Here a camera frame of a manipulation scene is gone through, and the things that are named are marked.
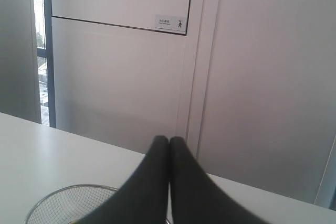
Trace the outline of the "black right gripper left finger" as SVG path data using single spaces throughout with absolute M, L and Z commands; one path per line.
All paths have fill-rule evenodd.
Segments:
M 105 203 L 77 223 L 166 223 L 169 141 L 155 136 L 144 159 Z

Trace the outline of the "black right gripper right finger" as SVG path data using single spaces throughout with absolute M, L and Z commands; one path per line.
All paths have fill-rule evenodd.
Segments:
M 170 188 L 174 223 L 266 223 L 222 191 L 177 136 L 170 139 Z

